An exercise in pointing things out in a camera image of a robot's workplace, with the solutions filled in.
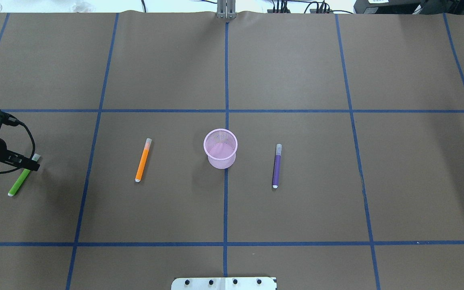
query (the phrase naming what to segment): gray tabletop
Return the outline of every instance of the gray tabletop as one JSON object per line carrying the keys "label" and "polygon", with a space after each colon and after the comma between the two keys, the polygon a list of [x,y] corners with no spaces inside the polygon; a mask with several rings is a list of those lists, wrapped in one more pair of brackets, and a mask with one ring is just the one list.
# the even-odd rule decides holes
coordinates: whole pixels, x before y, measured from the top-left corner
{"label": "gray tabletop", "polygon": [[462,16],[0,14],[0,108],[0,289],[464,288]]}

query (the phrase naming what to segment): purple marker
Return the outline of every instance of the purple marker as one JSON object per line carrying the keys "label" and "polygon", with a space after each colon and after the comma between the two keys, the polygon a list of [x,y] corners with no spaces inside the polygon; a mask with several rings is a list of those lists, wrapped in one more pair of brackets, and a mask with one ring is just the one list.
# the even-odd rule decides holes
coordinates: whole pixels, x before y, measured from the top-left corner
{"label": "purple marker", "polygon": [[275,150],[275,164],[273,165],[273,181],[271,186],[276,189],[278,187],[278,174],[280,173],[280,157],[282,155],[282,144],[277,144]]}

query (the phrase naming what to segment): black box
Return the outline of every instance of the black box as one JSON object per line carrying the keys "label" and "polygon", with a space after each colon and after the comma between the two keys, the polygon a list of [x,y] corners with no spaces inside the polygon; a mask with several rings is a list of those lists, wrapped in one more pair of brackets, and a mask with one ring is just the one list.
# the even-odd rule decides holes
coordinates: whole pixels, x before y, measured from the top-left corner
{"label": "black box", "polygon": [[389,0],[387,3],[375,4],[368,0],[356,0],[354,11],[357,14],[413,14],[418,5],[420,0]]}

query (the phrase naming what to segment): orange marker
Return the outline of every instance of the orange marker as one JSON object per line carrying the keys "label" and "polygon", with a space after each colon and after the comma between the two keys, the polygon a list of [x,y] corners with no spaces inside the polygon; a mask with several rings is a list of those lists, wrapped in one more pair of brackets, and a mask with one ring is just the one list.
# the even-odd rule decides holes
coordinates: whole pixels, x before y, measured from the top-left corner
{"label": "orange marker", "polygon": [[144,150],[142,151],[141,161],[139,162],[139,168],[137,169],[136,182],[140,182],[142,178],[142,173],[144,171],[144,166],[146,165],[146,159],[148,159],[149,145],[151,144],[151,139],[146,139],[146,144],[144,145]]}

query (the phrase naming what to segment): blue grid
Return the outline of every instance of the blue grid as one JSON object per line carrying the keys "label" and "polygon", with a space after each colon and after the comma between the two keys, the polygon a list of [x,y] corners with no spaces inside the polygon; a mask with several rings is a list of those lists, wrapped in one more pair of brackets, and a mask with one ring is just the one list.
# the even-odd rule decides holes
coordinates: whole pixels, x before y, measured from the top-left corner
{"label": "blue grid", "polygon": [[[0,41],[5,31],[5,27],[8,23],[10,14],[7,13],[5,21],[0,31]],[[103,88],[101,89],[101,98],[99,102],[98,109],[37,109],[37,110],[26,110],[26,109],[4,109],[6,112],[97,112],[96,125],[94,129],[94,136],[92,141],[92,147],[89,157],[89,163],[87,167],[87,174],[85,177],[85,185],[83,188],[83,195],[81,199],[79,218],[76,226],[76,234],[74,242],[0,242],[0,247],[72,247],[72,257],[70,261],[70,267],[68,270],[68,278],[66,282],[66,290],[70,288],[70,282],[72,279],[72,273],[74,269],[75,259],[76,259],[76,250],[78,247],[222,247],[223,248],[223,275],[227,277],[227,248],[230,246],[234,247],[304,247],[304,246],[370,246],[372,254],[372,263],[375,276],[375,284],[377,290],[381,289],[379,282],[379,272],[377,268],[377,259],[375,254],[375,246],[396,246],[396,245],[430,245],[430,244],[464,244],[464,240],[409,240],[409,241],[375,241],[373,239],[372,226],[370,221],[370,211],[368,205],[368,198],[366,195],[366,187],[364,182],[363,175],[363,165],[361,163],[359,143],[357,141],[357,132],[355,127],[354,113],[437,113],[437,114],[449,114],[457,113],[464,114],[464,110],[356,110],[352,107],[352,100],[350,98],[350,88],[348,85],[348,74],[346,70],[343,44],[341,40],[341,30],[339,24],[339,18],[335,15],[336,29],[338,35],[339,43],[339,52],[341,56],[341,64],[343,68],[343,76],[346,88],[346,97],[348,99],[348,110],[231,110],[228,103],[228,33],[229,33],[229,23],[225,23],[225,110],[142,110],[142,109],[103,109],[103,102],[105,99],[105,90],[107,85],[108,73],[110,69],[110,63],[112,59],[112,50],[114,49],[114,41],[116,38],[116,30],[118,27],[118,18],[119,14],[116,13],[116,18],[114,20],[114,29],[112,32],[112,39],[110,43],[110,49],[108,54],[107,66],[105,70],[105,78],[103,82]],[[451,45],[451,50],[453,53],[454,60],[456,62],[457,68],[459,70],[460,78],[464,85],[464,74],[462,71],[461,64],[459,63],[456,49],[452,40],[449,23],[446,17],[446,14],[443,14],[443,19],[445,22],[445,29],[449,37],[449,42]],[[223,241],[222,242],[79,242],[79,235],[81,229],[81,222],[83,219],[83,209],[85,207],[85,198],[87,197],[87,189],[89,185],[89,177],[91,173],[92,160],[94,157],[94,150],[96,147],[97,134],[99,129],[99,121],[101,119],[102,113],[113,113],[113,112],[222,112],[225,113],[225,126],[228,129],[229,127],[229,115],[230,113],[278,113],[278,112],[301,112],[301,113],[348,113],[350,115],[350,122],[352,125],[352,134],[354,138],[354,145],[357,156],[357,164],[359,169],[359,174],[361,176],[361,185],[362,185],[362,194],[365,206],[365,214],[367,221],[367,230],[369,235],[369,241],[353,241],[353,242],[229,242],[228,241],[228,170],[225,169],[224,173],[224,204],[223,204]]]}

